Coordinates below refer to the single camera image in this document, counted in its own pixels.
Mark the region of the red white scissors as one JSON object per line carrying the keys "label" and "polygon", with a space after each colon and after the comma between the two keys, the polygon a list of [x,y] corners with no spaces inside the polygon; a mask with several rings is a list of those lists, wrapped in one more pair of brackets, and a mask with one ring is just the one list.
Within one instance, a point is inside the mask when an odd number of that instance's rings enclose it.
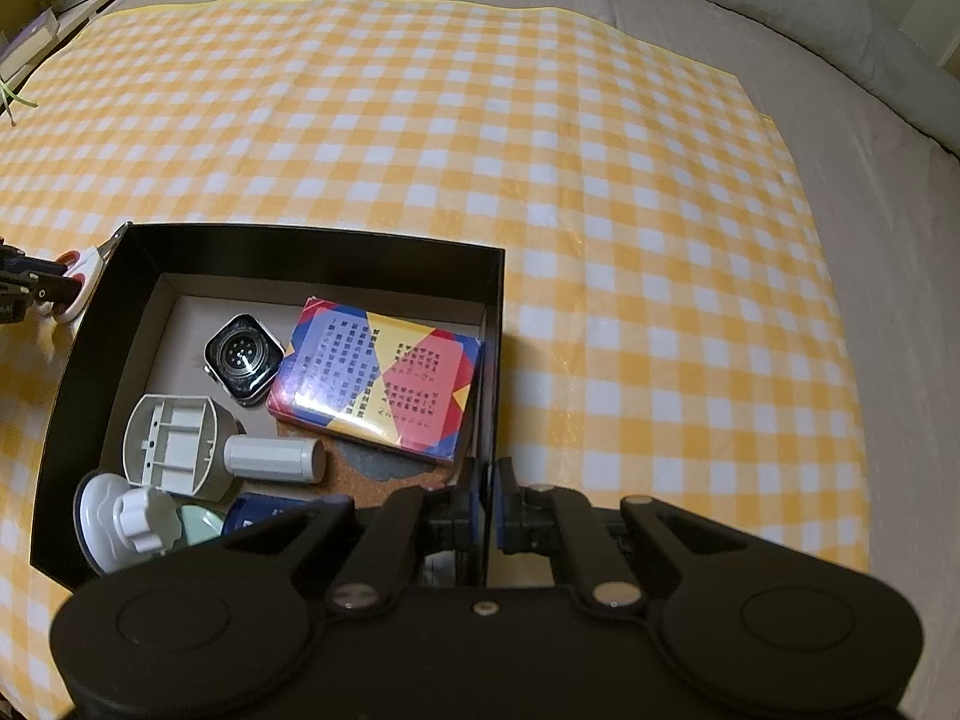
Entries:
{"label": "red white scissors", "polygon": [[110,255],[116,250],[130,226],[132,221],[124,221],[102,244],[83,250],[71,249],[64,255],[60,255],[59,262],[67,267],[65,277],[78,281],[80,291],[69,305],[39,302],[36,307],[37,314],[44,317],[52,316],[57,323],[70,323],[78,319],[93,296],[94,289],[98,286],[103,271],[106,270]]}

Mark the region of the small white tube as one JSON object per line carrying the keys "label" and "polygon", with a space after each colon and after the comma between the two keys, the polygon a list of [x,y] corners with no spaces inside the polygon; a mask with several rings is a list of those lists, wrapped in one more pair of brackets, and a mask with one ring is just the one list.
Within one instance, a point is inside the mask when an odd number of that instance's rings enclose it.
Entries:
{"label": "small white tube", "polygon": [[325,447],[302,437],[231,436],[223,447],[223,465],[233,476],[270,483],[316,484],[327,468]]}

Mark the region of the grey plastic base part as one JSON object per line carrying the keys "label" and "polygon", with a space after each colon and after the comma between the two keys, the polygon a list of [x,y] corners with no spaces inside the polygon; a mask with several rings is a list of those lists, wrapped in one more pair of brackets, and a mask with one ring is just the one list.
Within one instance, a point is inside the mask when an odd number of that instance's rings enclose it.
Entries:
{"label": "grey plastic base part", "polygon": [[122,466],[128,483],[220,502],[233,484],[223,460],[238,420],[210,397],[143,395],[125,426]]}

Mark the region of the black cardboard box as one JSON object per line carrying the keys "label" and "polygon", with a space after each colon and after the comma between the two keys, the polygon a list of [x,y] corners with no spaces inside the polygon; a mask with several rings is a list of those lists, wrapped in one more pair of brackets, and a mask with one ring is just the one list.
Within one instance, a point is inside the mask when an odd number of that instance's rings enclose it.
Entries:
{"label": "black cardboard box", "polygon": [[203,347],[249,312],[288,341],[311,296],[480,338],[469,457],[496,450],[504,250],[386,232],[267,224],[135,224],[110,257],[76,327],[47,428],[29,562],[67,589],[93,567],[73,528],[86,473],[121,465],[122,433],[141,394],[228,395]]}

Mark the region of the black smartwatch body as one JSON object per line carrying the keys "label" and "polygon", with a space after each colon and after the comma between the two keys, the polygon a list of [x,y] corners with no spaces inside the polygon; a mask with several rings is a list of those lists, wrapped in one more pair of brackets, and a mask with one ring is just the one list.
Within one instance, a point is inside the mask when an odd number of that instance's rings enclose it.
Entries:
{"label": "black smartwatch body", "polygon": [[203,347],[206,373],[238,405],[256,406],[277,377],[283,346],[252,314],[238,314]]}

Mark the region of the white suction cup knob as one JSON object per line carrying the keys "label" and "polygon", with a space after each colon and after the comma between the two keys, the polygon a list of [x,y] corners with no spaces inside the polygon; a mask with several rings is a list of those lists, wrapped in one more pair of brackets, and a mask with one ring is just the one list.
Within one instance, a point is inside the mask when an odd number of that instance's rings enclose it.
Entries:
{"label": "white suction cup knob", "polygon": [[76,489],[75,532],[99,575],[169,553],[182,536],[178,504],[161,489],[135,486],[114,473],[91,473]]}

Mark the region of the mint green round compact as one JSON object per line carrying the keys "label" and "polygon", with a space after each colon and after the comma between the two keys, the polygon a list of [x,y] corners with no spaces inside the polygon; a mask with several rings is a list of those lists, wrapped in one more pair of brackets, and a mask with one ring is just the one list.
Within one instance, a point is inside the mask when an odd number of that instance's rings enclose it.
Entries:
{"label": "mint green round compact", "polygon": [[217,512],[195,504],[184,504],[178,510],[181,521],[179,548],[189,548],[197,544],[220,538],[223,533],[223,518]]}

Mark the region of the round cork coaster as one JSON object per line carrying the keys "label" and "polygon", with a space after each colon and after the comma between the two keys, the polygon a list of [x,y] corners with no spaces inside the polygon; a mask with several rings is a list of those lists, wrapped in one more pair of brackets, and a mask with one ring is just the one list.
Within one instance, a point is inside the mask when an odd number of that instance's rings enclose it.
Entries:
{"label": "round cork coaster", "polygon": [[277,436],[287,439],[317,439],[325,450],[325,472],[319,483],[295,484],[293,491],[321,494],[345,494],[360,509],[379,507],[397,489],[439,489],[454,483],[460,461],[438,465],[392,450],[322,434],[286,422],[277,424]]}

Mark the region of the colourful card box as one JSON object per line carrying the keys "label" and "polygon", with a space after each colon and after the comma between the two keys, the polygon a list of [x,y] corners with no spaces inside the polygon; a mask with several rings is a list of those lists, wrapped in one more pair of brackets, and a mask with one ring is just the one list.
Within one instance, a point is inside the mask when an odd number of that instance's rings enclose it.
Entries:
{"label": "colourful card box", "polygon": [[449,465],[483,343],[311,298],[267,397],[278,421]]}

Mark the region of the blue cylindrical bottle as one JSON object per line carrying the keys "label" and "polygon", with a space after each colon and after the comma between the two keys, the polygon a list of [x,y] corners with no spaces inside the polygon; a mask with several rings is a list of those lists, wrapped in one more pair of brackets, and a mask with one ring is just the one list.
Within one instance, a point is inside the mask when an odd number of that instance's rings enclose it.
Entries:
{"label": "blue cylindrical bottle", "polygon": [[286,512],[302,509],[304,505],[308,505],[307,500],[293,499],[292,497],[257,493],[240,494],[229,504],[228,511],[224,514],[221,534],[223,536],[231,535],[231,533],[239,532],[239,530],[286,514]]}

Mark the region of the purple flat box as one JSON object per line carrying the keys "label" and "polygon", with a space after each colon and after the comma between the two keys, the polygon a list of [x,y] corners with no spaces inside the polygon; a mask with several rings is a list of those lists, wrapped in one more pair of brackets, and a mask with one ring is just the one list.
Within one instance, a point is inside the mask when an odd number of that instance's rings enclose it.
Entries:
{"label": "purple flat box", "polygon": [[55,13],[50,8],[41,11],[3,50],[0,64],[3,82],[11,82],[21,68],[46,50],[55,41],[57,31],[59,20]]}

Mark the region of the yellow checkered cloth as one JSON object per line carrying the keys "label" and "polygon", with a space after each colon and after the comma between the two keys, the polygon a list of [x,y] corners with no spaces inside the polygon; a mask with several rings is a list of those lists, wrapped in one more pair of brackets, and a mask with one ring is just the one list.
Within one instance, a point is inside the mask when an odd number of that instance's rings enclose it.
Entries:
{"label": "yellow checkered cloth", "polygon": [[2,125],[2,232],[275,223],[506,254],[498,447],[869,562],[866,449],[799,171],[737,76],[559,8],[217,0],[103,16]]}

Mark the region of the grey bed sheet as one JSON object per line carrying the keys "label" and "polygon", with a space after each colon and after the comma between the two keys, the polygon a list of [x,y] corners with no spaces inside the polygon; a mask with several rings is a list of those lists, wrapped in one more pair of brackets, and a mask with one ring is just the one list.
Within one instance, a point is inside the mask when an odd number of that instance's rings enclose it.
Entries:
{"label": "grey bed sheet", "polygon": [[[958,163],[777,32],[706,0],[555,5],[730,71],[786,140],[814,210],[856,369],[871,569],[916,606],[923,658],[905,706],[958,712]],[[127,8],[206,0],[122,0]]]}

